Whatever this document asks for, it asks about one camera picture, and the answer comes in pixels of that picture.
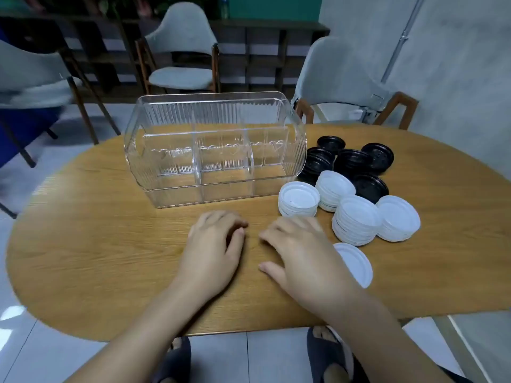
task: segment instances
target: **stack of black lids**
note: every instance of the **stack of black lids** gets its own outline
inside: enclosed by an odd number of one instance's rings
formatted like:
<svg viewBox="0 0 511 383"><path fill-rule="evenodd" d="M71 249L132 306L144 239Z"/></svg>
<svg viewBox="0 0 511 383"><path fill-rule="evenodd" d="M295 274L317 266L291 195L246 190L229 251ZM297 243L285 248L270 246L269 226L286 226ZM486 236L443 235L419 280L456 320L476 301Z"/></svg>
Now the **stack of black lids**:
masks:
<svg viewBox="0 0 511 383"><path fill-rule="evenodd" d="M388 187L378 175L393 163L394 154L386 145L372 142L361 150L345 149L346 143L336 136L323 136L317 147L307 150L305 167L299 177L314 185L324 170L334 170L347 177L356 195L376 203L388 195Z"/></svg>
<svg viewBox="0 0 511 383"><path fill-rule="evenodd" d="M299 177L301 180L316 184L324 170L332 170L334 161L346 143L336 136L324 136L318 139L318 146L307 150L305 166Z"/></svg>

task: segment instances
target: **oval table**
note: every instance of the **oval table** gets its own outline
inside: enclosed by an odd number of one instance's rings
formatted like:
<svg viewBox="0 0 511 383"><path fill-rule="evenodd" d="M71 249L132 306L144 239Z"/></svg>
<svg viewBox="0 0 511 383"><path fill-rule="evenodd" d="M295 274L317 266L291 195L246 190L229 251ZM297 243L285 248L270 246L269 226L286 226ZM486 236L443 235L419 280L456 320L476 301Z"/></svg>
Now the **oval table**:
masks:
<svg viewBox="0 0 511 383"><path fill-rule="evenodd" d="M374 271L368 290L396 318L511 306L511 183L479 161L430 138L378 126L308 125L309 146L337 135L347 147L382 142L395 154L382 175L408 200L421 229L401 243L361 247ZM7 251L14 291L29 312L66 334L108 341L176 274L188 229L205 211L246 217L246 249L231 287L187 328L189 334L315 325L258 270L280 261L258 240L279 216L278 197L155 209L137 186L116 137L87 150L35 191ZM318 209L328 238L332 214Z"/></svg>

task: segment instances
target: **hand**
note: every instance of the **hand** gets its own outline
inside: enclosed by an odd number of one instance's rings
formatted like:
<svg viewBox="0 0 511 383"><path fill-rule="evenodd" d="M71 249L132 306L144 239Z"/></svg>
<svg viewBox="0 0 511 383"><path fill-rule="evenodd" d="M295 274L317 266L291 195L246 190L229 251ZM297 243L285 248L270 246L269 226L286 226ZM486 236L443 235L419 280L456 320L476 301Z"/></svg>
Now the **hand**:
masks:
<svg viewBox="0 0 511 383"><path fill-rule="evenodd" d="M192 289L201 304L219 294L238 267L247 226L236 212L203 213L190 229L175 282Z"/></svg>
<svg viewBox="0 0 511 383"><path fill-rule="evenodd" d="M285 266L264 262L259 269L324 321L343 301L364 293L316 218L279 218L259 237L277 250Z"/></svg>

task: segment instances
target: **green board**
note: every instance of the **green board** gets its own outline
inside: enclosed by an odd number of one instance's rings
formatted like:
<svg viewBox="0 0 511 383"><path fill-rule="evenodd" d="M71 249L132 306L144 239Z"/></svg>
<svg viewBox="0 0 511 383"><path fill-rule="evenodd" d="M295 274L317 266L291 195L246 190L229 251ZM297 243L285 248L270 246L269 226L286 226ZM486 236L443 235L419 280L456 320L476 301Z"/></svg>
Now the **green board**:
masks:
<svg viewBox="0 0 511 383"><path fill-rule="evenodd" d="M322 0L229 0L232 19L318 21Z"/></svg>

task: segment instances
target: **clear plastic container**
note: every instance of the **clear plastic container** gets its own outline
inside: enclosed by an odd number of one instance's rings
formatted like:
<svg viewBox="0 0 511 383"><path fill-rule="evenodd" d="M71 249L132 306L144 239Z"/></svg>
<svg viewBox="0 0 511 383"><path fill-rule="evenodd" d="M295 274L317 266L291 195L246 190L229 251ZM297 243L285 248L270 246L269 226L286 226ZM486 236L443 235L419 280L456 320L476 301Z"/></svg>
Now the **clear plastic container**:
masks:
<svg viewBox="0 0 511 383"><path fill-rule="evenodd" d="M157 208L277 194L306 150L305 126L279 92L143 96L124 140Z"/></svg>

